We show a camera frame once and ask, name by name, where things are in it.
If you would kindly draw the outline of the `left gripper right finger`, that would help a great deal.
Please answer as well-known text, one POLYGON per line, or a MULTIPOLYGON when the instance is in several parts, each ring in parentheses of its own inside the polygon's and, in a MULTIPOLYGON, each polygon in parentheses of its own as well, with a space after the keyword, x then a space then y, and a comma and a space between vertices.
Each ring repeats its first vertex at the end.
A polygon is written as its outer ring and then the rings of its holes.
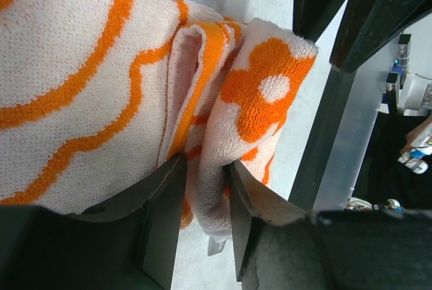
POLYGON ((309 282, 305 211, 257 181, 239 161, 228 166, 227 174, 237 280, 309 282))

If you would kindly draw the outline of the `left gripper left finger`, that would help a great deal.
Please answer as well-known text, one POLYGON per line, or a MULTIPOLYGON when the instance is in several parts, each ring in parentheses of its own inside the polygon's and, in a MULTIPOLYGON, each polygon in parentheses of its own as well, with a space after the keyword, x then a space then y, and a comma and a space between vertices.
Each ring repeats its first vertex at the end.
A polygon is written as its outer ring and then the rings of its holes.
POLYGON ((64 289, 170 289, 186 187, 186 157, 177 154, 124 191, 69 214, 74 256, 64 289))

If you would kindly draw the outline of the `orange flower pattern towel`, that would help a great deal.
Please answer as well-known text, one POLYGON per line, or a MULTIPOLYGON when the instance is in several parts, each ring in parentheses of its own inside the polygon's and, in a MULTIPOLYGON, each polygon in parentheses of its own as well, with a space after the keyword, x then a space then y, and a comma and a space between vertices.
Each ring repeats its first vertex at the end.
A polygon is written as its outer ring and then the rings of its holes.
POLYGON ((82 212, 183 153, 181 226, 230 239, 223 167, 270 182, 317 53, 186 0, 1 0, 1 203, 82 212))

